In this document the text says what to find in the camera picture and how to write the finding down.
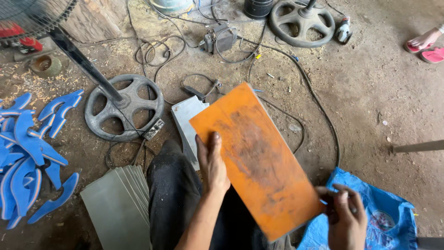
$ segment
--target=wire grille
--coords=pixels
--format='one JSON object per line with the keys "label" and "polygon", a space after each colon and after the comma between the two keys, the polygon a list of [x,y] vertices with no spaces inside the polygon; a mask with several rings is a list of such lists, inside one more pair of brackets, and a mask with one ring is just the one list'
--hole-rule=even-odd
{"label": "wire grille", "polygon": [[79,0],[0,0],[0,41],[38,37],[66,20]]}

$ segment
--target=hand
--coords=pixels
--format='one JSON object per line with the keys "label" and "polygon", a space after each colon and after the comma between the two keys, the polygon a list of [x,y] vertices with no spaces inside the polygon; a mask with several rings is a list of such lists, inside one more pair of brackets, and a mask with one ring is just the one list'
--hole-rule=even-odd
{"label": "hand", "polygon": [[363,250],[367,215],[359,193],[347,186],[333,184],[338,193],[316,187],[319,197],[328,203],[329,247],[331,250]]}
{"label": "hand", "polygon": [[196,144],[204,194],[218,193],[225,196],[231,183],[226,175],[225,163],[221,157],[222,138],[218,132],[214,132],[210,136],[207,148],[199,135],[196,135]]}

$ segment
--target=fingernail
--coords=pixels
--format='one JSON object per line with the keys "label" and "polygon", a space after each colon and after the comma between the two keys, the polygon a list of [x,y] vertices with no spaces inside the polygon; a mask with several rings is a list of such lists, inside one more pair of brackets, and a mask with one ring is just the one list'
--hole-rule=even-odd
{"label": "fingernail", "polygon": [[349,193],[347,191],[344,191],[339,195],[339,203],[341,204],[347,203],[348,198],[349,198]]}

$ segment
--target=wooden log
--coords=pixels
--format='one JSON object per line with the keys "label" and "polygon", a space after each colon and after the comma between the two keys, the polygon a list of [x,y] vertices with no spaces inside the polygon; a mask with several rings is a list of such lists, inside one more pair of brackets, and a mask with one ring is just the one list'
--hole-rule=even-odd
{"label": "wooden log", "polygon": [[128,14],[125,0],[79,0],[61,27],[81,43],[94,43],[122,36],[118,24]]}

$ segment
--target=black container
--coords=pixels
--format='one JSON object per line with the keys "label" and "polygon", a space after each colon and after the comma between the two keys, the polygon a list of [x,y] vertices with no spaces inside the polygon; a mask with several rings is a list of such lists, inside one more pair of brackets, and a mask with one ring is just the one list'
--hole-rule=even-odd
{"label": "black container", "polygon": [[245,0],[244,13],[249,18],[262,19],[267,17],[272,6],[273,0]]}

